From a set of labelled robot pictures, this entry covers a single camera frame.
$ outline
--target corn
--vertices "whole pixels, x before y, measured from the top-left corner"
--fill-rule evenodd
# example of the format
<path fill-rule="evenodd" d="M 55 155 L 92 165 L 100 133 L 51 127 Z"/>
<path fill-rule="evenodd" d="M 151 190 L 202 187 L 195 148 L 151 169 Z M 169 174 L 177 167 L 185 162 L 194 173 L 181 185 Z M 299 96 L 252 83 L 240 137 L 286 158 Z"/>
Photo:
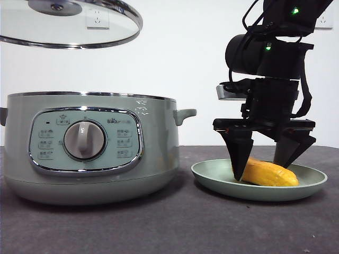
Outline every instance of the corn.
<path fill-rule="evenodd" d="M 297 176 L 279 165 L 249 157 L 243 181 L 263 186 L 297 186 Z"/>

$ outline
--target knob handle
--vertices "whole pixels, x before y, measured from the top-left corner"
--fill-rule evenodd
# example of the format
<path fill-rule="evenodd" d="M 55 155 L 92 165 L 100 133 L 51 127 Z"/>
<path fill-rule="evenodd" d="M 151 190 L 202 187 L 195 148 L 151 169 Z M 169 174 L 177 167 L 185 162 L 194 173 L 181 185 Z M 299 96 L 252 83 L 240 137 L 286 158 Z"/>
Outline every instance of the knob handle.
<path fill-rule="evenodd" d="M 75 158 L 91 159 L 103 148 L 105 136 L 100 127 L 83 121 L 73 124 L 64 137 L 66 150 Z"/>

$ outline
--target wall socket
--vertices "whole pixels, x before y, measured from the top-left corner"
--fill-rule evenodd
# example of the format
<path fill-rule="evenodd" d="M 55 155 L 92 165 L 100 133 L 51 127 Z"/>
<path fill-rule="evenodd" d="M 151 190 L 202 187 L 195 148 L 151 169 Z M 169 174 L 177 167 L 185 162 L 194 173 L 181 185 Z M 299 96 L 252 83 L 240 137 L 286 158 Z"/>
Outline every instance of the wall socket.
<path fill-rule="evenodd" d="M 87 29 L 109 29 L 108 10 L 88 9 L 86 19 Z"/>
<path fill-rule="evenodd" d="M 334 26 L 334 7 L 329 6 L 317 19 L 316 29 L 332 29 Z"/>

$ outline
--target wall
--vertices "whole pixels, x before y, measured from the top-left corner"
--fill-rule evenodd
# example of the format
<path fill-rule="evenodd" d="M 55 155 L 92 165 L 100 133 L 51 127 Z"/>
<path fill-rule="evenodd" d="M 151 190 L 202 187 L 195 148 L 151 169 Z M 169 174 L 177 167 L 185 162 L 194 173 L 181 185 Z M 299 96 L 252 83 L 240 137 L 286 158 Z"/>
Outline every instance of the wall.
<path fill-rule="evenodd" d="M 172 97 L 178 108 L 198 110 L 197 117 L 179 127 L 181 145 L 224 144 L 212 122 L 218 117 L 240 117 L 241 102 L 218 101 L 216 86 L 227 80 L 225 48 L 233 36 L 244 33 L 241 18 L 252 0 L 126 1 L 144 18 L 141 35 L 130 43 L 76 51 L 1 43 L 2 106 L 10 93 L 40 90 Z M 333 5 L 334 29 L 318 30 L 303 41 L 316 45 L 306 58 L 314 98 L 307 118 L 317 122 L 313 135 L 318 145 L 339 147 L 339 4 Z M 258 6 L 254 10 L 248 23 L 254 21 L 260 9 Z M 234 74 L 235 80 L 241 77 Z M 259 134 L 254 139 L 255 144 L 273 144 Z"/>

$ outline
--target table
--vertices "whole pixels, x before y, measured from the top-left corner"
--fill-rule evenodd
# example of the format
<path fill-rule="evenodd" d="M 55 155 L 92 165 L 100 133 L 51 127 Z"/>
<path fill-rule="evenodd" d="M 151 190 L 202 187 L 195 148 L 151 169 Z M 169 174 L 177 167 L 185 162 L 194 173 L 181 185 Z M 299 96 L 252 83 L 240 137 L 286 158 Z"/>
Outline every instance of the table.
<path fill-rule="evenodd" d="M 226 147 L 180 147 L 180 154 L 165 188 L 115 204 L 38 204 L 15 196 L 1 177 L 1 253 L 339 253 L 339 149 L 307 150 L 295 163 L 323 171 L 328 181 L 312 197 L 281 203 L 223 196 L 195 181 L 191 165 L 229 158 Z M 272 146 L 252 151 L 260 159 L 273 154 Z"/>

